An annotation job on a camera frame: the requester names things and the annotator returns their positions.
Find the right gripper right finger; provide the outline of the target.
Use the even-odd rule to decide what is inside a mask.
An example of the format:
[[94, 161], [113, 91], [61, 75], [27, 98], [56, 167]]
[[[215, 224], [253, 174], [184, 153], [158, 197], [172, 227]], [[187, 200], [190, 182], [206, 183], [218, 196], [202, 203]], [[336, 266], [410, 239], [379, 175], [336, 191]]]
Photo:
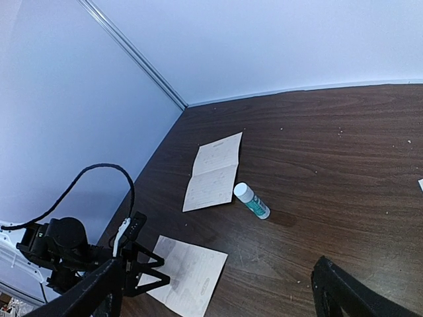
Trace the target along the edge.
[[317, 316], [417, 316], [417, 313], [377, 294], [322, 256], [312, 274]]

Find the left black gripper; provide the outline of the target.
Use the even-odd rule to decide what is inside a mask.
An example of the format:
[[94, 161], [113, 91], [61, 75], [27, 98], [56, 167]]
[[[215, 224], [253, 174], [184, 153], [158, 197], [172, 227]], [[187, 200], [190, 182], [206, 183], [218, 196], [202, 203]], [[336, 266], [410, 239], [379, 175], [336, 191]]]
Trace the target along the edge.
[[[171, 278], [161, 272], [142, 273], [137, 280], [139, 274], [138, 269], [138, 253], [146, 255], [153, 262], [146, 263], [151, 268], [161, 267], [165, 264], [165, 260], [148, 250], [137, 242], [125, 242], [120, 248], [116, 259], [119, 261], [124, 271], [124, 290], [126, 297], [134, 297], [144, 294], [153, 289], [166, 286], [170, 283]], [[108, 260], [113, 260], [112, 250], [100, 246], [89, 245], [87, 253], [80, 255], [74, 251], [65, 252], [63, 254], [53, 255], [52, 274], [47, 278], [47, 286], [55, 292], [63, 295], [78, 282], [82, 281], [77, 276], [78, 272], [87, 274], [99, 268]]]

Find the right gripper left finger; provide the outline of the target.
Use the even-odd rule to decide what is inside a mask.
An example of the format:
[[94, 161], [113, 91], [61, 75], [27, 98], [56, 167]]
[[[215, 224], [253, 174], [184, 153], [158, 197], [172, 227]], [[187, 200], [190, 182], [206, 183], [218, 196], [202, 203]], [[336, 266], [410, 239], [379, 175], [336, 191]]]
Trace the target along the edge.
[[64, 295], [28, 316], [119, 316], [124, 271], [118, 260], [108, 260]]

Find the lined letter sheet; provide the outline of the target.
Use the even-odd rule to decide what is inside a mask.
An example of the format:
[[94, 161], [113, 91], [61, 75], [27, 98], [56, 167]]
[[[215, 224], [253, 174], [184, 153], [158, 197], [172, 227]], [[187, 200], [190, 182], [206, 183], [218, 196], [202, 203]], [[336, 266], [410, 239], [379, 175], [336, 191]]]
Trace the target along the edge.
[[170, 283], [147, 294], [180, 316], [204, 316], [227, 254], [162, 235], [153, 252], [165, 260], [157, 271]]

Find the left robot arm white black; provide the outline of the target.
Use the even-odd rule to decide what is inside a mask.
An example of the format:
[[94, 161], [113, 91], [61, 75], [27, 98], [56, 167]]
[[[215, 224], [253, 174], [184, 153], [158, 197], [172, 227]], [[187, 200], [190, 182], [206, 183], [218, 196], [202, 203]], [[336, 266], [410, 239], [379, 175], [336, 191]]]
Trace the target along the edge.
[[82, 281], [108, 260], [117, 260], [124, 272], [123, 294], [135, 297], [168, 285], [171, 278], [158, 271], [165, 261], [138, 244], [136, 239], [147, 221], [137, 212], [120, 225], [111, 248], [89, 244], [82, 222], [73, 217], [52, 219], [11, 230], [1, 224], [1, 259], [23, 270], [58, 294]]

